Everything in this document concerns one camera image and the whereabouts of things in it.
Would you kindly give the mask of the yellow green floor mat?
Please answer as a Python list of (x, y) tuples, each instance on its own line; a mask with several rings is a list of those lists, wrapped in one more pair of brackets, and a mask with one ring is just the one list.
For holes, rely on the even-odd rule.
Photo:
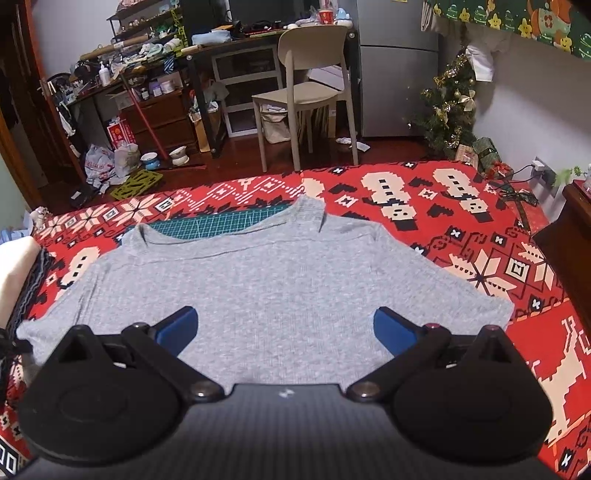
[(162, 178), (163, 175), (156, 171), (141, 170), (112, 190), (109, 195), (118, 201), (136, 197), (155, 186)]

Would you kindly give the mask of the blue white ceramic bowl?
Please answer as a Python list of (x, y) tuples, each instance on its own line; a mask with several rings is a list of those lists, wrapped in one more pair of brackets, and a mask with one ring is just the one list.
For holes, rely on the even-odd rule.
[(140, 157), (143, 168), (148, 171), (155, 171), (160, 168), (160, 159), (156, 152), (148, 152)]

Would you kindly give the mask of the beige plastic chair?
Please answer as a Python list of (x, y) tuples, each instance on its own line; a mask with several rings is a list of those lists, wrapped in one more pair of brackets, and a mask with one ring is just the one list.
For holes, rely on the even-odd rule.
[[(290, 148), (293, 154), (294, 170), (301, 170), (300, 147), (298, 147), (297, 114), (304, 113), (305, 119), (311, 112), (329, 107), (335, 102), (346, 103), (348, 113), (349, 138), (351, 139), (353, 163), (360, 164), (356, 145), (355, 111), (349, 72), (346, 67), (345, 44), (349, 29), (341, 25), (311, 25), (295, 27), (284, 31), (277, 43), (277, 59), (286, 69), (287, 86), (280, 90), (256, 94), (252, 97), (256, 133), (259, 140), (260, 162), (263, 171), (267, 170), (266, 146), (263, 136), (263, 105), (282, 107), (287, 110)], [(341, 68), (344, 87), (341, 90), (315, 81), (294, 82), (294, 74), (329, 66)]]

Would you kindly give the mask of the green wrapped gift box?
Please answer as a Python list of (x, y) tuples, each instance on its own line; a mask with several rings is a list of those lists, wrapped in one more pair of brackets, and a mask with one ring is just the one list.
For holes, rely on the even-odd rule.
[(480, 172), (488, 171), (496, 162), (501, 160), (497, 148), (489, 137), (478, 138), (473, 143), (473, 150), (478, 157)]

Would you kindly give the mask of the large red ribboned gift box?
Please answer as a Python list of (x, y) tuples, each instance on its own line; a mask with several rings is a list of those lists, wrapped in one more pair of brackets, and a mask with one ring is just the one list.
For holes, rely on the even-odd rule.
[(494, 197), (495, 209), (509, 211), (516, 225), (530, 234), (536, 234), (549, 225), (541, 203), (525, 181), (488, 179), (485, 190)]

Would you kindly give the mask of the green Christmas wall banner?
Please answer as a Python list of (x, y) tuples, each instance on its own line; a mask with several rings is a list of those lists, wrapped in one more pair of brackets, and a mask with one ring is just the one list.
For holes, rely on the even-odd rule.
[(590, 61), (589, 1), (428, 1), (442, 18), (515, 33)]

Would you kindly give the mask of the brown wooden drawer cabinet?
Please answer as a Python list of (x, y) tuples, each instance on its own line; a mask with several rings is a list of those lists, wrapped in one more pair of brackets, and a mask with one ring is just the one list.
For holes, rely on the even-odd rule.
[[(188, 155), (197, 154), (197, 133), (188, 117), (188, 97), (183, 90), (176, 90), (139, 104), (167, 153), (186, 146)], [(128, 122), (141, 152), (157, 150), (134, 106), (121, 110), (120, 118)]]

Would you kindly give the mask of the grey knit shirt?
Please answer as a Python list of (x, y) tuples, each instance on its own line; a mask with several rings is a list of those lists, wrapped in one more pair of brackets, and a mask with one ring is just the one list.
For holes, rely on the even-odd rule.
[(140, 224), (93, 261), (45, 315), (22, 323), (19, 338), (32, 380), (65, 333), (97, 335), (155, 324), (178, 309), (197, 311), (197, 337), (181, 359), (225, 389), (238, 383), (349, 386), (384, 365), (374, 333), (388, 307), (457, 334), (505, 325), (513, 303), (394, 239), (381, 224), (327, 213), (298, 198), (245, 230), (184, 241)]

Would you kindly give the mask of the red Christmas pattern blanket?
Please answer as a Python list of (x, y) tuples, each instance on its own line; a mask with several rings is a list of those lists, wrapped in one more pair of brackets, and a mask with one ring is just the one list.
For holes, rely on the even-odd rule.
[(512, 301), (508, 335), (548, 395), (554, 421), (540, 457), (574, 479), (590, 466), (590, 342), (559, 276), (500, 188), (447, 161), (262, 175), (106, 203), (48, 219), (35, 239), (53, 258), (31, 305), (41, 317), (101, 254), (138, 223), (285, 205), (305, 194), (329, 213), (383, 224), (477, 290)]

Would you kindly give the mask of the brown patterned gift box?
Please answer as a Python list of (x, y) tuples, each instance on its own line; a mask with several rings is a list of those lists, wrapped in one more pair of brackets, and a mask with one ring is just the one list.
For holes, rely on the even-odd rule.
[(471, 146), (460, 144), (455, 156), (455, 161), (472, 166), (475, 170), (479, 166), (479, 156)]

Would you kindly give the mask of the white wall power adapter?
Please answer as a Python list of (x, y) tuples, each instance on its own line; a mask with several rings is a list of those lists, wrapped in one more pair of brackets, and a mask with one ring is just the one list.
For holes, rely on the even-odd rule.
[(532, 165), (536, 172), (543, 173), (547, 169), (547, 165), (539, 159), (534, 159)]

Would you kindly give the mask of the white storage drawer unit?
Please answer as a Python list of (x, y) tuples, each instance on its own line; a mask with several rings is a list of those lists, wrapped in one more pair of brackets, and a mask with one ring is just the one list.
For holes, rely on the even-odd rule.
[(211, 66), (215, 81), (228, 90), (221, 101), (228, 136), (255, 135), (252, 96), (283, 88), (276, 46), (235, 49), (213, 56)]

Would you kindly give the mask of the white plastic bag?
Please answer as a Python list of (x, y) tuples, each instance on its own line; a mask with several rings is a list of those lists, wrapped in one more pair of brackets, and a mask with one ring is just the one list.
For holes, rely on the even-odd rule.
[(85, 154), (86, 182), (104, 194), (111, 186), (122, 185), (140, 166), (139, 147), (123, 144), (115, 151), (92, 144)]

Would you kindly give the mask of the silver refrigerator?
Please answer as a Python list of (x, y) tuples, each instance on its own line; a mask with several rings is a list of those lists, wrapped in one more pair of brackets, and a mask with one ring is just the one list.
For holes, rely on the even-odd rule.
[(362, 134), (406, 137), (438, 72), (438, 36), (421, 28), (421, 1), (356, 3), (361, 47)]

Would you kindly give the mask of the folded cream white cloth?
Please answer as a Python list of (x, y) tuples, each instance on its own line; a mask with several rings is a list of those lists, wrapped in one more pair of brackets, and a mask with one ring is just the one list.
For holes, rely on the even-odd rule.
[(32, 236), (0, 246), (0, 327), (5, 328), (41, 250)]

